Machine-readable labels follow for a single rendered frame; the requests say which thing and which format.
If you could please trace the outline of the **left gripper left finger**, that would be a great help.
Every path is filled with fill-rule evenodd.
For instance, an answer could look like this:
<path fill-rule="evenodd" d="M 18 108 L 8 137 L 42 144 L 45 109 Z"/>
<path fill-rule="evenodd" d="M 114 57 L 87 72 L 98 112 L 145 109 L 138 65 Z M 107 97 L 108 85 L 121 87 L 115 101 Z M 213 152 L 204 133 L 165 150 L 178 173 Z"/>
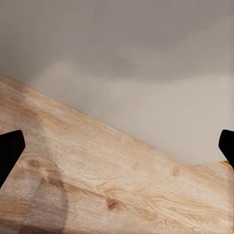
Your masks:
<path fill-rule="evenodd" d="M 0 188 L 25 149 L 21 130 L 0 135 Z"/>

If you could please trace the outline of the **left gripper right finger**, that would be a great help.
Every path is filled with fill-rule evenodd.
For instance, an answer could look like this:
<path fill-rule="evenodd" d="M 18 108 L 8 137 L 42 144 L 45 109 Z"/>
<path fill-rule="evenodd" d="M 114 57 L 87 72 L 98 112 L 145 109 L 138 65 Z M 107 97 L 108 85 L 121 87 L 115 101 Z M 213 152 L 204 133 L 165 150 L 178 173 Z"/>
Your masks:
<path fill-rule="evenodd" d="M 234 169 L 234 132 L 223 130 L 218 146 Z"/>

